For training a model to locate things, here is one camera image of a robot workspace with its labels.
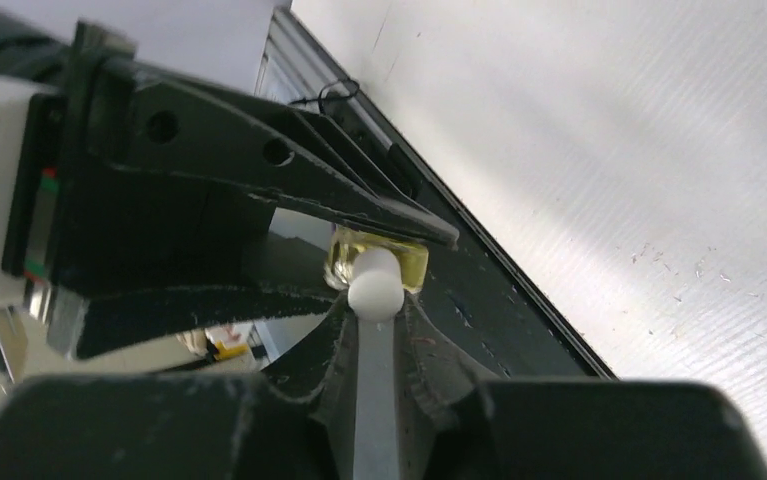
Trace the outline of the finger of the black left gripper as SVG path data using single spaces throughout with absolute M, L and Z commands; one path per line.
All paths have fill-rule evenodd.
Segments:
M 71 358 L 87 360 L 211 326 L 320 314 L 335 299 L 328 288 L 266 285 L 144 290 L 82 302 L 73 317 Z
M 112 165 L 234 185 L 356 230 L 455 247 L 458 230 L 406 195 L 328 117 L 133 62 L 128 133 Z

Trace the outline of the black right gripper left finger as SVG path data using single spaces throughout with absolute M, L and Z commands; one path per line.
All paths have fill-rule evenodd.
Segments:
M 0 405 L 0 479 L 334 479 L 316 411 L 355 331 L 339 301 L 273 375 L 30 378 Z

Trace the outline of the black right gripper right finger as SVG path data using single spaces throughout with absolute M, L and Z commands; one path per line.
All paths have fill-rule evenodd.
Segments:
M 711 386 L 500 378 L 415 300 L 397 324 L 410 479 L 767 479 L 743 416 Z

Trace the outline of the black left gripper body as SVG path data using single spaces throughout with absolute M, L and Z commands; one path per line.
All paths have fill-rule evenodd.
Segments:
M 80 23 L 71 44 L 15 20 L 1 72 L 30 98 L 4 273 L 85 299 L 241 285 L 275 209 L 242 189 L 265 164 L 232 101 L 138 63 Z

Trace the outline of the white nail polish cap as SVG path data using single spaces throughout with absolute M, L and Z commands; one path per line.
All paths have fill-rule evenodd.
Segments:
M 392 320 L 404 303 L 398 259 L 388 249 L 360 253 L 352 265 L 348 305 L 359 320 L 381 323 Z

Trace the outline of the yellow nail polish bottle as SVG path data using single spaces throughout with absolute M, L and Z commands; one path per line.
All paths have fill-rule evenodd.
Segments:
M 403 288 L 418 294 L 429 264 L 428 248 L 377 234 L 337 226 L 324 264 L 324 278 L 336 290 L 345 290 L 373 270 L 397 278 Z

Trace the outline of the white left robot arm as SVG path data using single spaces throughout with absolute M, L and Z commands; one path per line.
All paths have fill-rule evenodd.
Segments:
M 457 243 L 327 116 L 141 63 L 91 24 L 72 46 L 3 30 L 0 313 L 41 296 L 63 356 L 325 310 L 336 287 L 271 232 L 277 209 Z

